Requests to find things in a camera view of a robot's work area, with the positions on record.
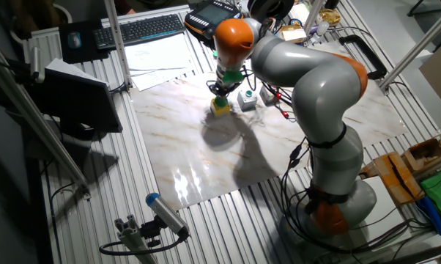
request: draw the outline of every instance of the computer mouse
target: computer mouse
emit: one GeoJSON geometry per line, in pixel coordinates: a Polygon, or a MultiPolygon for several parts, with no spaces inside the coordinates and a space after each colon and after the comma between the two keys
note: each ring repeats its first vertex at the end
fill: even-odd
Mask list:
{"type": "Polygon", "coordinates": [[[80,48],[82,46],[81,34],[79,32],[71,32],[67,35],[67,45],[69,48],[80,48]]]}

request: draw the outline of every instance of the marble tabletop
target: marble tabletop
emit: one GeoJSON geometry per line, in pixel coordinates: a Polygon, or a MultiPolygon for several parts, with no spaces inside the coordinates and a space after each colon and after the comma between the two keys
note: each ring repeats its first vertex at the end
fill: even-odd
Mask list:
{"type": "MultiPolygon", "coordinates": [[[[284,173],[290,152],[304,137],[296,122],[266,107],[259,96],[256,109],[243,112],[237,93],[248,88],[246,81],[229,95],[231,113],[214,117],[208,80],[215,80],[215,74],[131,92],[160,195],[175,210],[284,173]]],[[[364,146],[407,132],[373,81],[344,114],[344,122],[364,146]]],[[[296,169],[307,161],[306,155],[296,169]]]]}

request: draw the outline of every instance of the table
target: table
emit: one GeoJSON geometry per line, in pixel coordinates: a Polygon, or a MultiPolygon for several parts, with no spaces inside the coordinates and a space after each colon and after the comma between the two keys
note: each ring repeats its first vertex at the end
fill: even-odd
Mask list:
{"type": "MultiPolygon", "coordinates": [[[[254,111],[242,111],[237,97],[250,90],[247,81],[229,94],[230,114],[214,117],[206,82],[215,78],[215,73],[206,73],[130,93],[159,193],[175,210],[282,175],[290,152],[305,136],[296,122],[265,106],[261,98],[254,111]]],[[[259,89],[262,83],[256,82],[259,89]]],[[[253,93],[259,97],[259,91],[253,93]]],[[[292,111],[284,103],[279,106],[292,111]]],[[[372,80],[343,115],[363,146],[407,133],[399,120],[372,80]]],[[[309,166],[309,157],[304,154],[294,169],[309,166]]]]}
{"type": "MultiPolygon", "coordinates": [[[[349,0],[341,1],[338,11],[341,13],[342,26],[357,26],[370,31],[349,0]]],[[[126,23],[166,14],[178,14],[184,18],[188,12],[188,6],[171,7],[123,16],[120,21],[126,23]]],[[[108,26],[108,21],[104,20],[103,25],[108,26]]],[[[343,30],[326,34],[325,38],[332,40],[340,34],[352,34],[352,32],[343,30]]],[[[377,42],[358,31],[355,31],[355,34],[368,42],[388,69],[393,67],[393,63],[377,42]]],[[[215,70],[215,62],[210,51],[189,34],[185,35],[185,41],[195,61],[193,72],[185,76],[215,70]]],[[[34,46],[43,50],[45,64],[53,58],[60,58],[58,29],[34,32],[32,38],[24,45],[26,60],[29,59],[30,48],[34,46]]],[[[350,46],[349,50],[357,60],[369,70],[373,70],[364,55],[354,46],[350,46]]],[[[92,76],[108,81],[111,84],[110,89],[122,83],[122,73],[114,52],[108,59],[84,62],[76,66],[92,76]]],[[[398,78],[398,81],[405,82],[402,78],[398,78]]],[[[402,153],[411,145],[440,134],[438,127],[409,89],[392,84],[388,100],[399,113],[409,133],[365,148],[365,163],[392,151],[402,153]]],[[[130,103],[130,96],[125,92],[117,93],[114,102],[123,132],[101,135],[92,142],[89,158],[84,166],[84,174],[89,180],[91,199],[82,199],[79,190],[75,189],[73,189],[75,195],[71,191],[56,195],[53,207],[57,212],[57,238],[52,232],[50,204],[45,200],[55,263],[59,263],[58,251],[61,252],[63,263],[137,263],[134,257],[113,258],[101,255],[98,251],[99,245],[117,241],[114,219],[124,219],[126,215],[132,213],[139,224],[152,220],[154,214],[144,204],[144,199],[148,193],[158,190],[144,138],[130,103]]],[[[42,176],[45,195],[55,192],[57,188],[70,182],[68,175],[60,172],[57,165],[51,165],[49,173],[50,188],[47,187],[45,177],[42,176]]],[[[310,177],[306,170],[301,169],[293,175],[295,177],[291,177],[291,188],[300,190],[307,187],[310,177]]],[[[182,243],[170,251],[157,253],[159,263],[303,263],[297,250],[286,246],[285,238],[276,230],[281,217],[276,199],[278,189],[279,182],[275,178],[181,209],[179,214],[190,226],[192,238],[188,243],[182,243]]],[[[402,213],[406,218],[415,217],[424,221],[422,215],[411,205],[405,206],[402,213]]],[[[418,234],[416,230],[411,232],[413,235],[418,234]]],[[[418,236],[407,245],[432,235],[418,236]]],[[[175,237],[167,230],[162,231],[160,239],[164,246],[175,241],[175,237]]],[[[362,260],[363,263],[371,262],[394,252],[396,247],[358,257],[365,259],[365,262],[362,260]]],[[[354,262],[350,256],[335,254],[327,254],[318,261],[320,263],[354,262]]]]}

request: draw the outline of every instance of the paper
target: paper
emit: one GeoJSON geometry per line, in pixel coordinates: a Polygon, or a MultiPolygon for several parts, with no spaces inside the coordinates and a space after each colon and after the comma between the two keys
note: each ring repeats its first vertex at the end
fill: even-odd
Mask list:
{"type": "Polygon", "coordinates": [[[125,52],[130,70],[168,70],[190,67],[190,51],[183,34],[128,46],[125,47],[125,52]]]}
{"type": "Polygon", "coordinates": [[[310,45],[307,48],[311,48],[318,51],[329,52],[332,54],[338,54],[352,59],[351,55],[347,52],[346,48],[343,45],[341,45],[337,40],[329,43],[310,45]]]}
{"type": "Polygon", "coordinates": [[[46,68],[49,70],[59,71],[61,73],[67,73],[67,74],[70,74],[73,76],[87,78],[87,79],[93,80],[93,81],[99,81],[99,82],[106,84],[106,86],[108,86],[108,83],[106,81],[99,80],[99,79],[95,78],[94,76],[91,76],[91,75],[83,72],[78,67],[76,67],[74,65],[67,64],[66,62],[63,62],[62,59],[54,59],[48,66],[46,66],[46,68]]]}
{"type": "Polygon", "coordinates": [[[173,70],[156,70],[156,71],[150,71],[145,74],[139,73],[136,74],[135,76],[131,74],[131,78],[133,80],[134,85],[138,87],[139,91],[142,91],[157,86],[158,84],[162,84],[166,81],[170,81],[189,71],[191,71],[189,68],[181,68],[181,69],[173,69],[173,70]]]}
{"type": "Polygon", "coordinates": [[[307,9],[307,6],[304,3],[296,4],[291,9],[291,14],[294,18],[300,20],[303,25],[308,19],[308,15],[310,12],[307,9]]]}
{"type": "Polygon", "coordinates": [[[303,29],[284,30],[282,31],[282,35],[285,41],[301,40],[307,37],[307,34],[303,29]]]}
{"type": "Polygon", "coordinates": [[[125,47],[131,78],[139,91],[170,81],[193,67],[185,36],[125,47]]]}

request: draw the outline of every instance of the black cable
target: black cable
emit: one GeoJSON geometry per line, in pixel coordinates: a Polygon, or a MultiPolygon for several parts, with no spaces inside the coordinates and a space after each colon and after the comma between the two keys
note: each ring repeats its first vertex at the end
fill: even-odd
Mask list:
{"type": "MultiPolygon", "coordinates": [[[[296,219],[294,219],[294,217],[291,216],[291,205],[290,205],[290,201],[292,199],[289,199],[288,195],[287,195],[287,180],[289,177],[289,170],[292,168],[291,164],[292,164],[293,158],[291,158],[291,160],[289,161],[289,165],[288,168],[286,170],[286,172],[284,173],[283,178],[281,179],[281,209],[283,210],[283,214],[286,217],[287,223],[288,225],[292,228],[292,230],[299,236],[301,237],[303,240],[308,241],[310,243],[315,244],[316,246],[320,246],[328,251],[331,252],[336,252],[336,253],[341,253],[341,254],[354,254],[354,253],[363,253],[363,252],[368,252],[371,251],[373,249],[378,248],[379,246],[387,243],[388,241],[393,240],[394,238],[400,236],[403,232],[406,232],[407,229],[410,226],[410,222],[415,222],[418,223],[419,221],[416,219],[409,219],[406,220],[400,224],[397,224],[395,227],[392,227],[391,229],[389,229],[387,232],[383,233],[382,235],[380,235],[378,238],[373,239],[372,241],[369,241],[355,249],[352,250],[346,250],[346,249],[340,249],[337,248],[335,246],[331,246],[327,243],[323,243],[321,241],[318,241],[315,238],[312,238],[310,235],[307,234],[307,232],[301,227],[300,221],[298,221],[298,214],[296,214],[296,219]]],[[[298,204],[300,204],[300,202],[307,196],[307,194],[305,194],[300,201],[296,204],[296,213],[298,213],[298,204]]],[[[424,226],[424,227],[418,227],[421,229],[429,229],[431,227],[429,226],[424,226]]]]}
{"type": "Polygon", "coordinates": [[[343,27],[340,27],[340,28],[331,28],[331,29],[328,29],[328,31],[335,31],[336,30],[337,32],[339,32],[339,31],[342,31],[342,30],[345,30],[345,29],[355,29],[355,30],[358,30],[360,32],[366,33],[369,37],[374,39],[374,37],[369,32],[367,32],[364,29],[359,29],[358,27],[355,27],[355,26],[343,26],[343,27]]]}
{"type": "Polygon", "coordinates": [[[243,71],[245,72],[245,75],[243,77],[247,79],[248,86],[250,87],[250,89],[252,91],[256,91],[256,76],[253,77],[253,86],[251,85],[251,82],[250,82],[250,79],[249,79],[249,77],[254,74],[253,71],[250,70],[250,69],[247,69],[247,67],[244,66],[244,65],[243,65],[242,68],[243,68],[243,71]]]}
{"type": "Polygon", "coordinates": [[[206,81],[206,86],[207,86],[207,87],[209,87],[209,86],[211,86],[211,85],[213,85],[213,84],[215,84],[215,81],[214,81],[214,80],[207,80],[207,81],[206,81]]]}
{"type": "Polygon", "coordinates": [[[409,225],[409,227],[412,227],[412,228],[421,228],[421,229],[423,229],[423,228],[432,228],[433,227],[433,225],[429,222],[429,223],[423,223],[423,222],[421,222],[421,221],[419,221],[419,220],[417,220],[417,219],[415,219],[415,218],[411,218],[411,219],[408,219],[408,221],[409,222],[414,222],[414,223],[416,223],[416,224],[419,224],[419,227],[414,227],[414,226],[412,226],[412,225],[409,225]]]}
{"type": "Polygon", "coordinates": [[[54,119],[54,117],[52,115],[48,115],[48,116],[51,118],[51,120],[53,120],[54,125],[56,125],[56,127],[58,128],[59,133],[61,134],[61,143],[64,144],[64,137],[63,137],[63,133],[62,133],[62,130],[61,130],[61,126],[58,125],[58,122],[54,119]]]}
{"type": "Polygon", "coordinates": [[[406,239],[403,243],[401,243],[401,245],[398,247],[398,249],[396,250],[394,256],[392,257],[391,261],[394,261],[396,259],[396,255],[400,252],[400,250],[403,248],[404,244],[406,244],[407,242],[409,242],[410,240],[412,240],[413,238],[419,236],[419,235],[424,235],[427,232],[422,232],[421,234],[417,234],[411,238],[406,239]]]}
{"type": "MultiPolygon", "coordinates": [[[[414,94],[412,93],[411,89],[410,89],[405,83],[402,83],[402,82],[400,82],[400,81],[393,81],[393,82],[391,82],[390,84],[400,84],[400,85],[406,87],[408,93],[409,93],[409,94],[415,99],[415,102],[416,102],[416,104],[418,105],[418,107],[419,107],[420,109],[423,109],[423,107],[419,104],[419,100],[416,100],[416,97],[415,97],[414,94]]],[[[430,120],[430,118],[429,118],[429,116],[427,115],[427,113],[426,113],[425,111],[423,111],[423,113],[424,113],[424,115],[427,117],[427,119],[430,120]]]]}
{"type": "Polygon", "coordinates": [[[425,188],[424,190],[429,190],[430,188],[433,188],[433,187],[435,187],[435,186],[438,186],[440,183],[441,183],[441,179],[440,179],[439,182],[436,183],[434,186],[431,186],[431,187],[425,188]]]}
{"type": "Polygon", "coordinates": [[[351,252],[351,256],[355,259],[355,261],[357,261],[357,263],[362,264],[361,261],[356,256],[354,256],[354,253],[351,252]]]}
{"type": "Polygon", "coordinates": [[[285,23],[284,23],[284,19],[283,20],[281,20],[280,22],[279,22],[279,25],[276,27],[276,30],[273,32],[273,34],[277,34],[278,32],[279,32],[279,30],[281,30],[281,27],[284,25],[285,23]]]}
{"type": "Polygon", "coordinates": [[[277,103],[274,104],[274,107],[276,107],[282,114],[282,116],[287,119],[290,122],[296,122],[296,118],[295,117],[290,117],[290,114],[294,114],[293,111],[284,111],[277,103]]]}
{"type": "MultiPolygon", "coordinates": [[[[278,94],[277,91],[275,91],[269,84],[262,82],[264,85],[264,88],[266,88],[270,93],[272,93],[274,96],[278,94]]],[[[290,100],[287,100],[287,98],[280,97],[279,100],[283,101],[286,105],[292,107],[292,102],[290,100]]]]}
{"type": "Polygon", "coordinates": [[[289,198],[289,204],[291,203],[292,199],[294,199],[294,197],[299,196],[299,194],[303,194],[304,192],[306,192],[307,190],[303,190],[303,191],[299,191],[298,193],[295,193],[294,195],[292,195],[289,198]]]}
{"type": "Polygon", "coordinates": [[[289,91],[286,91],[284,88],[282,88],[282,87],[276,87],[276,89],[278,90],[278,91],[280,91],[281,92],[281,94],[283,95],[283,96],[285,96],[287,99],[289,99],[290,101],[292,101],[292,96],[289,94],[290,92],[289,91]]]}
{"type": "Polygon", "coordinates": [[[41,170],[40,175],[42,175],[43,172],[45,172],[45,170],[48,168],[48,166],[50,166],[50,164],[51,164],[53,161],[54,161],[54,157],[51,157],[51,160],[50,160],[47,164],[45,164],[45,162],[43,162],[43,164],[45,164],[45,165],[44,165],[43,169],[41,170]]]}
{"type": "Polygon", "coordinates": [[[131,251],[131,252],[114,252],[114,251],[109,251],[109,250],[104,249],[104,248],[107,248],[110,246],[117,246],[117,245],[123,244],[123,242],[118,241],[118,242],[111,242],[106,245],[103,245],[98,250],[100,251],[100,253],[107,254],[110,256],[134,256],[134,255],[140,255],[140,254],[152,254],[152,253],[157,253],[157,252],[162,252],[162,251],[165,251],[168,249],[172,249],[175,246],[177,246],[179,243],[186,240],[187,238],[188,238],[188,236],[186,236],[185,238],[179,237],[178,240],[175,241],[172,245],[162,246],[159,249],[147,249],[147,250],[139,250],[139,251],[131,251]]]}
{"type": "Polygon", "coordinates": [[[53,193],[53,195],[51,195],[51,199],[50,199],[50,202],[53,202],[53,198],[62,190],[62,189],[64,189],[64,188],[66,188],[66,187],[69,187],[69,186],[71,186],[72,184],[74,184],[74,182],[72,182],[72,183],[69,183],[69,184],[67,184],[67,185],[65,185],[65,186],[62,186],[62,187],[60,187],[59,189],[57,189],[54,193],[53,193]]]}
{"type": "Polygon", "coordinates": [[[115,93],[115,92],[119,92],[120,90],[121,90],[121,88],[123,88],[125,86],[125,83],[122,83],[120,86],[118,86],[117,88],[115,88],[115,89],[111,89],[111,90],[109,90],[108,92],[110,92],[110,94],[113,94],[113,93],[115,93]]]}
{"type": "Polygon", "coordinates": [[[422,229],[422,230],[424,230],[424,229],[431,229],[432,227],[429,227],[429,226],[423,226],[423,227],[421,227],[421,226],[419,226],[419,227],[416,227],[416,226],[413,226],[413,225],[411,225],[411,224],[408,224],[408,227],[411,227],[411,228],[413,228],[413,229],[422,229]]]}
{"type": "Polygon", "coordinates": [[[26,77],[26,78],[30,79],[31,81],[35,81],[35,79],[34,79],[33,77],[30,76],[30,73],[22,72],[22,71],[20,71],[20,70],[18,70],[18,69],[15,69],[15,68],[11,67],[10,65],[7,65],[7,64],[5,64],[5,63],[3,63],[3,62],[0,62],[0,65],[1,65],[2,67],[5,67],[5,68],[11,70],[12,72],[14,72],[14,73],[17,74],[17,75],[21,75],[21,76],[23,76],[23,77],[26,77]]]}
{"type": "MultiPolygon", "coordinates": [[[[51,163],[51,161],[45,165],[45,168],[43,169],[45,171],[45,178],[46,178],[46,185],[48,186],[48,198],[51,201],[51,196],[50,196],[50,178],[48,176],[48,170],[46,169],[48,167],[48,165],[51,163]]],[[[56,248],[58,249],[58,258],[59,258],[59,263],[62,264],[62,259],[61,259],[61,250],[59,249],[59,239],[58,239],[58,228],[56,227],[56,221],[54,219],[54,209],[53,209],[53,203],[50,202],[50,212],[51,212],[51,219],[53,220],[53,233],[54,233],[54,239],[56,240],[56,248]]]]}
{"type": "Polygon", "coordinates": [[[389,213],[387,213],[385,216],[383,216],[380,220],[377,220],[377,221],[375,221],[375,222],[373,222],[373,223],[370,223],[370,224],[363,225],[362,227],[351,228],[350,230],[359,230],[359,229],[361,229],[361,228],[371,226],[372,224],[376,224],[376,223],[380,222],[381,220],[387,218],[387,217],[388,217],[388,216],[389,216],[394,210],[396,210],[396,209],[397,209],[397,208],[392,209],[389,213]]]}

